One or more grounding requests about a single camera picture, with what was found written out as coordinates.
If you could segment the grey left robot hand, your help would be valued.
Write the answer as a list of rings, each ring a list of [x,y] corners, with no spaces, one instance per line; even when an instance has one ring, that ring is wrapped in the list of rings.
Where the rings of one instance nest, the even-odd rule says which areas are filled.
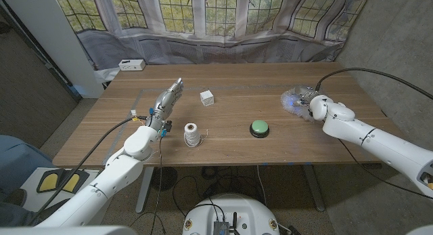
[[[183,82],[178,78],[168,89],[163,91],[157,98],[153,112],[146,120],[145,125],[159,131],[166,126],[166,121],[173,111],[173,107],[182,96]]]

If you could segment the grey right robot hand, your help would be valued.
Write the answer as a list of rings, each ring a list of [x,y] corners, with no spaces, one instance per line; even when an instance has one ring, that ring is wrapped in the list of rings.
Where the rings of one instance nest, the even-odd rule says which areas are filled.
[[[297,85],[292,95],[295,97],[294,106],[308,106],[311,100],[320,95],[320,93],[312,87]]]

